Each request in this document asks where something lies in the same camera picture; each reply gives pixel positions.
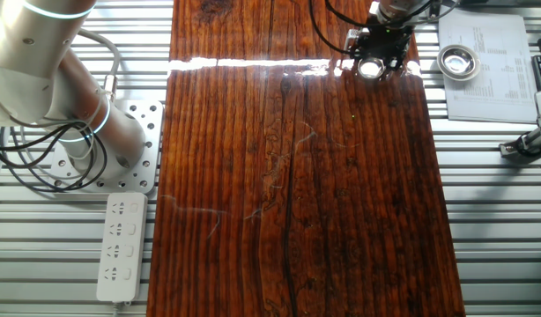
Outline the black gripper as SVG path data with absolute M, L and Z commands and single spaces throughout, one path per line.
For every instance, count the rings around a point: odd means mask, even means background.
M 391 29 L 384 26 L 361 28 L 356 43 L 348 48 L 349 56 L 358 64 L 370 56 L 383 58 L 386 71 L 402 68 L 407 55 L 413 26 Z

